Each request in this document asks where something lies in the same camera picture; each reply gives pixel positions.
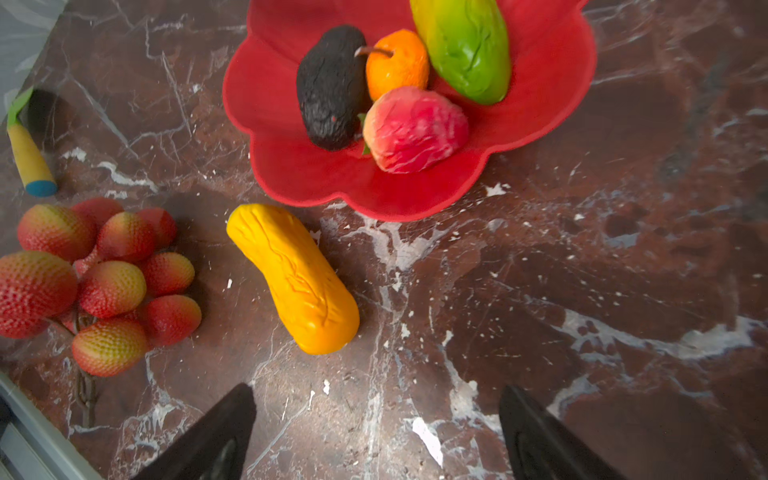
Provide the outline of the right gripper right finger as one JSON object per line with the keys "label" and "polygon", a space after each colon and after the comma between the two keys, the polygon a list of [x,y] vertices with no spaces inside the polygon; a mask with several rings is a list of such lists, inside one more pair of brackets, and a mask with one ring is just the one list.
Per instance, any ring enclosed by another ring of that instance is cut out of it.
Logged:
{"label": "right gripper right finger", "polygon": [[625,478],[518,386],[504,387],[499,417],[516,479]]}

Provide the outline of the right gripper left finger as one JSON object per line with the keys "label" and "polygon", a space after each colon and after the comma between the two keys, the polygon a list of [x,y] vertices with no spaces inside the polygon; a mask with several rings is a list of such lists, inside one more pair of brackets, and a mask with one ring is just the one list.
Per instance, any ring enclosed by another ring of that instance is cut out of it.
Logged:
{"label": "right gripper left finger", "polygon": [[240,383],[137,479],[239,479],[257,416],[252,388]]}

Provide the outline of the yellow fake fruit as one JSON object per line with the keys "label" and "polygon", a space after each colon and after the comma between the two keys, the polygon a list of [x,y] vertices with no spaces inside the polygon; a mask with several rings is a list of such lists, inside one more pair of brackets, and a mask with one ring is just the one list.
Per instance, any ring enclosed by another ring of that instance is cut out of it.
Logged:
{"label": "yellow fake fruit", "polygon": [[330,354],[353,340],[357,303],[297,217],[277,206],[240,205],[226,231],[265,277],[278,316],[302,351]]}

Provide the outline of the red fake lychee bunch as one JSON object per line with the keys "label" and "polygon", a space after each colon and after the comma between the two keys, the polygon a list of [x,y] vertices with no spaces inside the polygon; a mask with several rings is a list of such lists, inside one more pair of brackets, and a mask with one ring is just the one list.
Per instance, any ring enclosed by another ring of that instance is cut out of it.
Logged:
{"label": "red fake lychee bunch", "polygon": [[159,207],[131,212],[110,198],[40,204],[20,219],[20,251],[1,259],[2,337],[27,339],[50,327],[68,335],[86,428],[97,378],[129,370],[202,323],[200,305],[186,294],[195,268],[172,249],[177,233]]}

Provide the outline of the red yellow fake peach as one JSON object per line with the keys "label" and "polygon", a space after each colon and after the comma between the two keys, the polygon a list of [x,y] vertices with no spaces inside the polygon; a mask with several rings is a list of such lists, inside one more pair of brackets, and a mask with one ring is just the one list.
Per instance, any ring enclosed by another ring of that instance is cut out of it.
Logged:
{"label": "red yellow fake peach", "polygon": [[469,139],[469,121],[439,93],[403,86],[374,102],[362,135],[380,170],[411,174],[460,150]]}

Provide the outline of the dark fake avocado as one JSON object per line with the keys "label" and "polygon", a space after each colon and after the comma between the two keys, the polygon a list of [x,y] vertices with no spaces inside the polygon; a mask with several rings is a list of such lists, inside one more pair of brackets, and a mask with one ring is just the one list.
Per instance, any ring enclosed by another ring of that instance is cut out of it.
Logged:
{"label": "dark fake avocado", "polygon": [[301,60],[296,93],[310,141],[325,150],[348,147],[360,130],[359,116],[372,100],[366,80],[366,60],[356,54],[367,45],[352,25],[325,32]]}

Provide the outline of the small orange fake tangerine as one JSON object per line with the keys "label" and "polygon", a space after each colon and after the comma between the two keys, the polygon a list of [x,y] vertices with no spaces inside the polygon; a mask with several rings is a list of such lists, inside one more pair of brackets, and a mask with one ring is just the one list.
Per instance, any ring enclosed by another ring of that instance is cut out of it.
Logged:
{"label": "small orange fake tangerine", "polygon": [[403,86],[426,90],[430,77],[427,49],[413,31],[401,29],[381,38],[374,46],[363,46],[355,56],[365,58],[368,92],[373,101]]}

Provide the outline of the green yellow fake mango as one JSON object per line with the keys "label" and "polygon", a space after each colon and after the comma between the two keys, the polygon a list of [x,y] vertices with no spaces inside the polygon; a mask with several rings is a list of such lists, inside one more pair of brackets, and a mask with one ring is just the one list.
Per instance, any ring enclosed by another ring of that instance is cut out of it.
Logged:
{"label": "green yellow fake mango", "polygon": [[409,2],[432,66],[457,93],[481,105],[507,95],[512,60],[505,19],[495,0]]}

